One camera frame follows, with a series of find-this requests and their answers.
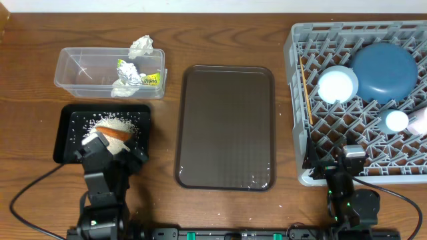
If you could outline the pile of white rice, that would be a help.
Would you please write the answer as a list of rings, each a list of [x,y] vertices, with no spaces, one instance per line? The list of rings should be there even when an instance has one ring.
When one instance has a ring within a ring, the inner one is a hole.
[[[64,155],[73,159],[74,151],[81,148],[84,138],[97,131],[97,127],[116,129],[128,133],[139,134],[136,125],[139,117],[131,113],[112,112],[74,112],[69,121],[67,141]]]

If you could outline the orange carrot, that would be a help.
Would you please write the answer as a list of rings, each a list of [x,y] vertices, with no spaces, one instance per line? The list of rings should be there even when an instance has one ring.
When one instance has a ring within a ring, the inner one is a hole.
[[[112,137],[114,139],[118,139],[120,141],[126,142],[127,140],[131,139],[133,137],[132,133],[128,133],[125,131],[120,131],[117,129],[112,129],[109,127],[102,127],[98,126],[96,127],[97,131],[100,131],[102,134]]]

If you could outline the wooden chopstick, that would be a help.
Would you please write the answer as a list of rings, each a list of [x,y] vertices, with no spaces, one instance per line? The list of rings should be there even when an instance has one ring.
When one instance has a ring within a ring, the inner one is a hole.
[[[306,100],[306,107],[307,107],[307,112],[308,112],[308,121],[309,121],[310,125],[313,125],[311,106],[310,106],[310,98],[309,98],[309,94],[308,94],[306,76],[305,76],[305,71],[304,71],[304,64],[302,62],[302,56],[301,55],[299,55],[299,63],[300,63],[300,71],[301,71],[301,76],[302,76],[302,83],[303,83],[303,87],[304,87],[304,97]]]

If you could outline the light blue cup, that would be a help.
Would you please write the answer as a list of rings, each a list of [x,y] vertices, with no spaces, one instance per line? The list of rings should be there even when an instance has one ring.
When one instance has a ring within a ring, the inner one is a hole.
[[[395,134],[405,130],[409,124],[409,118],[403,111],[386,109],[379,112],[380,122],[377,127],[384,134]]]

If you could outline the light blue bowl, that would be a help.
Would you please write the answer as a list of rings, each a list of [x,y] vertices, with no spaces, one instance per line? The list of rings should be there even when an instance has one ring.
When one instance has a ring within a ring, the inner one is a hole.
[[[358,78],[349,67],[336,65],[325,69],[318,79],[318,95],[326,103],[346,103],[358,91]]]

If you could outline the yellow silver snack wrapper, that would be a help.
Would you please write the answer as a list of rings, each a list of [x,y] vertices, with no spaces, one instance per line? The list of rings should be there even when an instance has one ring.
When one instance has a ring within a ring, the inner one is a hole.
[[[117,75],[119,80],[125,85],[131,86],[158,86],[161,83],[160,73],[144,75],[139,73],[133,63],[127,63],[123,59],[117,61]]]

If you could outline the dark blue plate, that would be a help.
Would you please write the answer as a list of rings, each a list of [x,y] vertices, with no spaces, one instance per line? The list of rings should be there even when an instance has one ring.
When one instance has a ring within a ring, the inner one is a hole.
[[[354,55],[350,68],[358,78],[357,96],[386,104],[409,96],[418,79],[413,56],[391,43],[375,43]]]

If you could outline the white paper napkin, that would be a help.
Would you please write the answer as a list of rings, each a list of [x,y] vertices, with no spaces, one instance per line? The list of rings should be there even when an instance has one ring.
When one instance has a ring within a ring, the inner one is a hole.
[[[152,52],[153,39],[149,35],[144,35],[131,44],[128,57],[130,59],[135,59],[136,57],[141,57],[146,54],[149,55]]]

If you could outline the white cup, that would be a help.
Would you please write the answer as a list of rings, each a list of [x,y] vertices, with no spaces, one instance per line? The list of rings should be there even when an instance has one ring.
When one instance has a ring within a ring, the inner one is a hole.
[[[426,134],[426,107],[421,108],[408,116],[410,123],[407,126],[407,130],[413,135],[425,135]]]

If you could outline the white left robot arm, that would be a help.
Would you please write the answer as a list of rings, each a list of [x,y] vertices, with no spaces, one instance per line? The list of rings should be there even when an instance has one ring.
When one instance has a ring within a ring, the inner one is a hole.
[[[138,173],[149,157],[140,149],[112,155],[106,147],[84,147],[75,152],[84,169],[89,205],[82,207],[68,239],[146,239],[143,226],[130,219],[126,193],[129,177]]]

